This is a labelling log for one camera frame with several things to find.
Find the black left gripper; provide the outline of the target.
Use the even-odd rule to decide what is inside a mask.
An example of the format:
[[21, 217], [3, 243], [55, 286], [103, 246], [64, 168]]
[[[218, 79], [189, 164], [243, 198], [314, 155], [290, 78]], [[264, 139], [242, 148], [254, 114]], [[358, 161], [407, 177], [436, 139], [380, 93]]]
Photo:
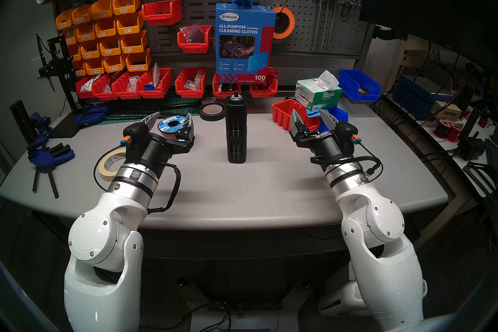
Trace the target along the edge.
[[[148, 115], [141, 123], [152, 130], [159, 115], [160, 112]], [[131, 164], [142, 165], [160, 177], [164, 165], [173, 155], [188, 153], [194, 144], [194, 125], [190, 113], [177, 125], [176, 138], [180, 139], [172, 141], [157, 134], [131, 134]]]

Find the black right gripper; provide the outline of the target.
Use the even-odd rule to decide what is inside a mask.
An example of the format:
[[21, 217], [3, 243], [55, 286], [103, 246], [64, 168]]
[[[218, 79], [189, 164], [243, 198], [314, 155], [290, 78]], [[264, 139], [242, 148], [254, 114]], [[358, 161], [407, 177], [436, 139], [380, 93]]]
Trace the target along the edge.
[[299, 148], [312, 152], [311, 163], [324, 172], [356, 172], [354, 140], [356, 128], [335, 128], [338, 119], [328, 110], [319, 110], [325, 129], [312, 130], [303, 123], [296, 109], [290, 114], [290, 136]]

